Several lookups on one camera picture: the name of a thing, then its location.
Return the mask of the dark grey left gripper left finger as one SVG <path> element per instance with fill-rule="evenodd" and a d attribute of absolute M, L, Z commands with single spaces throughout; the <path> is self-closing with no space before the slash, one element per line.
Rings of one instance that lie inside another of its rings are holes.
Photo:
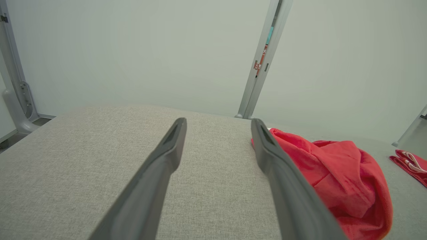
<path fill-rule="evenodd" d="M 93 231 L 91 240 L 156 239 L 170 177 L 180 165 L 186 131 L 186 119 L 176 119 Z"/>

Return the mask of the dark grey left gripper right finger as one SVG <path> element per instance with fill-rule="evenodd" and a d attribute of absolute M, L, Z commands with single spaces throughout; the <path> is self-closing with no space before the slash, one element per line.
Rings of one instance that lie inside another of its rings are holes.
<path fill-rule="evenodd" d="M 346 240 L 315 190 L 261 119 L 251 121 L 256 160 L 268 178 L 283 240 Z"/>

